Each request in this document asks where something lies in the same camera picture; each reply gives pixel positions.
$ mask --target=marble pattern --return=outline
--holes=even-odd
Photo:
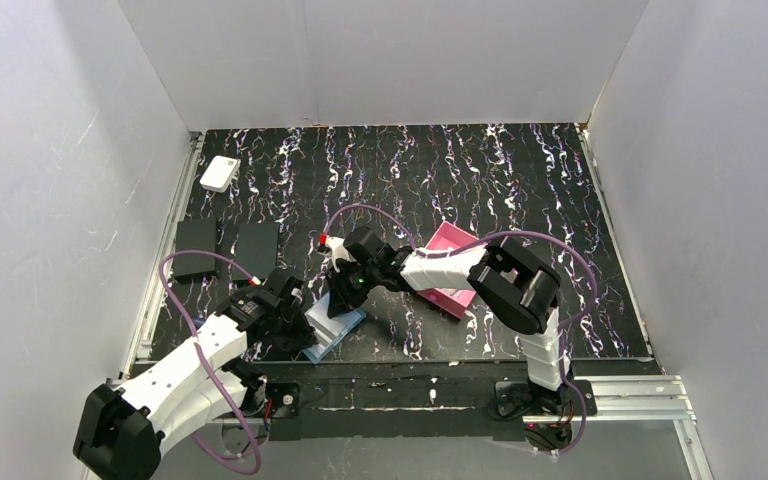
[[[215,155],[243,160],[224,194],[207,192],[198,177]],[[206,134],[187,217],[220,218],[220,252],[235,248],[235,226],[281,224],[279,264],[307,280],[319,298],[325,282],[318,234],[340,206],[369,203],[392,212],[424,245],[442,221],[481,236],[524,229],[564,239],[591,261],[600,284],[598,311],[568,332],[576,357],[650,356],[635,317],[581,144],[571,124],[425,125],[216,130]],[[345,235],[368,224],[399,246],[406,232],[367,211],[340,218]],[[589,289],[569,255],[544,243],[531,248],[565,280],[562,317],[577,312]],[[575,283],[566,281],[572,277]],[[228,272],[174,284],[191,312],[207,315],[231,286]],[[377,289],[368,317],[326,358],[409,361],[522,358],[518,336],[477,299],[460,321],[422,298]],[[186,338],[183,319],[166,301],[154,336],[159,360]],[[255,344],[263,360],[306,360]]]

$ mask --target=pink box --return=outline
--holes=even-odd
[[[443,222],[440,228],[434,232],[434,236],[431,237],[425,248],[447,250],[451,247],[454,249],[473,240],[477,240],[477,238],[449,222]],[[475,292],[472,290],[454,290],[451,288],[432,288],[417,293],[434,305],[458,317],[458,319],[463,317],[467,307],[472,303],[472,299],[475,298]]]

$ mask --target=black box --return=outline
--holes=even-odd
[[[178,222],[175,251],[205,250],[216,253],[219,223],[216,217]],[[190,281],[216,275],[219,260],[207,255],[184,255],[172,261],[172,276],[178,281]]]
[[[266,280],[278,262],[279,233],[281,224],[275,222],[241,224],[234,247],[234,261],[260,280]],[[248,279],[234,268],[231,280],[239,283]]]

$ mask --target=small white device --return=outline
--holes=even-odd
[[[201,186],[211,192],[225,193],[231,179],[240,169],[240,161],[236,158],[215,156],[201,176]]]

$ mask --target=white wall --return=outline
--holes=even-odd
[[[0,0],[0,479],[83,471],[187,142],[115,1]]]
[[[655,353],[715,476],[768,478],[768,2],[653,0],[593,147]]]
[[[120,0],[191,130],[586,121],[648,0]]]

